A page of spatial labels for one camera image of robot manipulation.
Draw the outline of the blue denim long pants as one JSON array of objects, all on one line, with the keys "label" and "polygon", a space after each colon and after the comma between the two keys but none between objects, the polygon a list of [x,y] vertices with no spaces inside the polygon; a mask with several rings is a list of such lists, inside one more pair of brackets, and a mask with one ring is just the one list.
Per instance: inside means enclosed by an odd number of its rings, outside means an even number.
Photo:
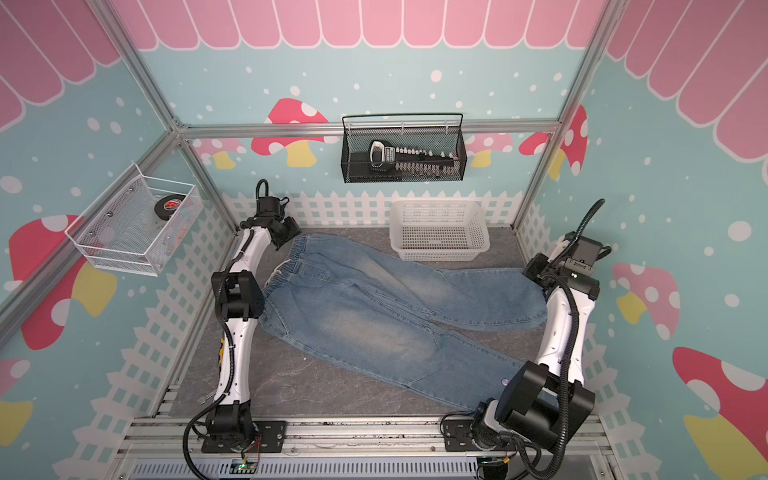
[{"label": "blue denim long pants", "polygon": [[436,269],[350,239],[297,237],[260,322],[294,348],[457,410],[496,398],[521,362],[470,338],[545,322],[518,268]]}]

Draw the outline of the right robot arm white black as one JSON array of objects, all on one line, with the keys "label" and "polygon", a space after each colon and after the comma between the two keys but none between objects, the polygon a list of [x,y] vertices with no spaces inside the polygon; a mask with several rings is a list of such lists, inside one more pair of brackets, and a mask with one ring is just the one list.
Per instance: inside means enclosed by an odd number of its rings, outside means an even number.
[{"label": "right robot arm white black", "polygon": [[524,363],[500,398],[480,403],[473,414],[472,443],[481,451],[504,455],[481,462],[478,478],[487,471],[507,471],[514,459],[521,463],[518,479],[553,478],[569,441],[594,409],[595,395],[584,385],[582,351],[600,293],[594,265],[612,249],[584,231],[604,203],[597,200],[550,255],[536,254],[523,271],[545,297],[542,344],[536,359]]}]

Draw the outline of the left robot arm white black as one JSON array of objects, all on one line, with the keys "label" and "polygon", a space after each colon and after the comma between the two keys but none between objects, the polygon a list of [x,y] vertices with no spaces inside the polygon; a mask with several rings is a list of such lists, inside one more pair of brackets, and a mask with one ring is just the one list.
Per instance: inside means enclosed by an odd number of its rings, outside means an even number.
[{"label": "left robot arm white black", "polygon": [[207,476],[192,459],[191,433],[241,453],[260,442],[251,416],[248,375],[252,339],[264,313],[266,298],[255,273],[268,246],[280,249],[301,230],[286,214],[290,199],[271,195],[266,179],[257,182],[254,198],[255,213],[239,225],[236,252],[225,267],[211,277],[213,313],[223,334],[219,381],[212,403],[192,417],[182,434],[185,463],[198,479]]}]

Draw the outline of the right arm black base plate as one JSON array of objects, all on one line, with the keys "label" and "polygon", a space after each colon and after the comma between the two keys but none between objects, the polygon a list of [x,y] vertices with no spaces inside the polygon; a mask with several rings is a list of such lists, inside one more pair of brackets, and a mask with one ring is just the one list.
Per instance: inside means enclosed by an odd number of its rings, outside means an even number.
[{"label": "right arm black base plate", "polygon": [[440,420],[438,428],[447,452],[480,451],[474,442],[472,423],[467,415],[447,415]]}]

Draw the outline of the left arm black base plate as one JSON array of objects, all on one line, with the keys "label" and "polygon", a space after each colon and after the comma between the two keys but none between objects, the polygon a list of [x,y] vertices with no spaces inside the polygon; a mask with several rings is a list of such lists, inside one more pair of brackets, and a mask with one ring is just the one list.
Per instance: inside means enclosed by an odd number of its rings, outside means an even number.
[{"label": "left arm black base plate", "polygon": [[201,452],[205,454],[241,454],[255,455],[264,453],[281,453],[286,440],[287,422],[276,420],[259,420],[253,422],[256,428],[255,438],[250,443],[234,443],[233,441],[214,441],[205,439]]}]

